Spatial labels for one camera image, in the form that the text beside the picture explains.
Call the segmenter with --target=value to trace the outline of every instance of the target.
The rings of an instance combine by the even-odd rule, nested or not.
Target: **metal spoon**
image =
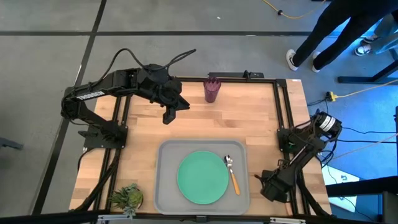
[[[238,182],[236,181],[234,172],[232,171],[232,158],[229,155],[224,156],[224,161],[225,161],[225,165],[227,166],[227,168],[229,169],[230,173],[231,173],[231,177],[232,177],[232,183],[234,184],[234,188],[235,188],[235,193],[237,195],[241,194],[241,190],[239,189],[239,185]]]

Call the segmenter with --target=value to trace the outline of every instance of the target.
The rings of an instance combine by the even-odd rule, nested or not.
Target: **wooden tabletop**
[[[309,119],[307,104],[300,80],[287,80],[294,123]],[[287,126],[282,90],[279,90],[284,123]],[[122,150],[115,189],[137,183],[144,194],[140,213],[158,213],[154,207],[155,163],[160,144],[168,139],[234,139],[246,147],[251,203],[245,215],[288,215],[284,203],[270,202],[260,194],[261,183],[253,175],[262,170],[277,168],[279,151],[278,128],[274,92],[266,83],[223,83],[214,103],[204,98],[203,84],[184,82],[182,96],[191,109],[178,111],[169,125],[162,123],[164,108],[148,100],[133,96],[129,109],[126,147]],[[95,113],[111,119],[115,98],[98,99]],[[89,152],[81,161],[70,209],[79,206],[98,182],[104,149]],[[315,200],[331,213],[319,162],[312,159],[303,169],[305,183]],[[104,188],[101,208],[104,207],[108,186]],[[300,197],[297,199],[302,211]]]

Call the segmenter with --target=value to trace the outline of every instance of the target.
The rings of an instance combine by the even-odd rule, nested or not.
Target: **purple cup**
[[[218,90],[221,88],[221,82],[216,77],[209,77],[203,82],[205,87],[205,100],[208,103],[216,101]]]

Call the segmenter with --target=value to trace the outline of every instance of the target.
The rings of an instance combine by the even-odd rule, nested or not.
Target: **floor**
[[[205,76],[208,72],[250,70],[263,72],[267,78],[299,78],[308,102],[323,98],[326,91],[344,95],[367,88],[369,85],[338,84],[336,77],[371,76],[393,61],[390,52],[364,57],[353,55],[357,41],[318,74],[311,71],[309,60],[298,71],[289,70],[286,50],[296,49],[305,40],[304,35],[312,30],[326,4],[303,19],[290,20],[278,17],[260,0],[113,0],[106,3],[102,20],[96,27],[100,4],[101,0],[0,0],[0,136],[24,144],[21,151],[0,149],[0,198],[7,202],[0,204],[0,217],[30,213],[57,137],[64,89],[74,84],[78,73],[82,78],[78,81],[82,83],[97,80],[120,48],[129,47],[143,63],[159,64],[196,48],[196,53],[171,67],[172,75]],[[296,16],[318,6],[319,2],[280,0],[275,4],[285,13]],[[98,28],[99,32],[264,31],[265,36],[110,36],[103,33],[94,37],[88,35],[93,26],[94,31]],[[48,32],[33,36],[18,32],[33,30]],[[82,33],[75,35],[69,31]],[[334,40],[335,37],[326,38],[318,50],[325,49]],[[113,69],[136,66],[128,55],[122,54]],[[386,86],[339,99],[330,103],[328,109],[346,127],[360,131],[395,131],[392,116],[397,100],[398,88]],[[94,105],[94,101],[88,103],[89,108]],[[310,113],[317,108],[326,109],[321,104],[310,107]],[[44,213],[68,209],[76,162],[83,145],[83,138],[77,134],[80,129],[73,125],[67,129]],[[363,136],[349,130],[341,134],[341,139],[349,140],[383,138],[385,134]],[[366,143],[339,142],[336,154],[364,145]],[[397,175],[396,148],[393,144],[379,145],[336,159],[330,165],[363,179]],[[374,200],[377,201],[377,197],[359,198],[358,210],[375,216]],[[333,212],[347,217],[338,208],[333,208]],[[348,216],[363,218],[357,213]]]

